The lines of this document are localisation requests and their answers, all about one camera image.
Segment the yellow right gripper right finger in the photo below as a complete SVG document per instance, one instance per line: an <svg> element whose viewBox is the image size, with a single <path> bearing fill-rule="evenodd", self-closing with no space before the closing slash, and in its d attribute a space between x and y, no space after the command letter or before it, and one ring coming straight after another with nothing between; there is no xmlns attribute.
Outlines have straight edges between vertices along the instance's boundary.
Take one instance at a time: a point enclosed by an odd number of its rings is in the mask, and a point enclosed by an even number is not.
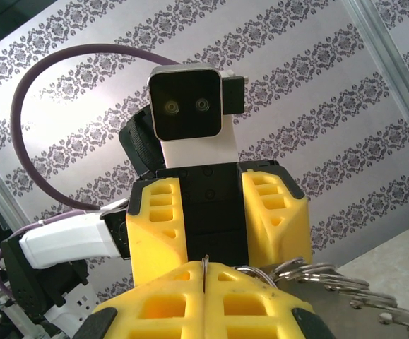
<svg viewBox="0 0 409 339"><path fill-rule="evenodd" d="M336 339L311 304L221 263L209 263L204 339Z"/></svg>

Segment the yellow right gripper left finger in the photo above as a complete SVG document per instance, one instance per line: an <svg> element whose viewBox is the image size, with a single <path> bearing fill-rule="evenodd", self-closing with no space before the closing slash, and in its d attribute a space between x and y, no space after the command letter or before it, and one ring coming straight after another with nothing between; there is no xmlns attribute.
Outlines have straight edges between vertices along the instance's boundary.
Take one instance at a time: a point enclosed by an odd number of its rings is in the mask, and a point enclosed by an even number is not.
<svg viewBox="0 0 409 339"><path fill-rule="evenodd" d="M72 339L204 339L202 263L188 262L99 304Z"/></svg>

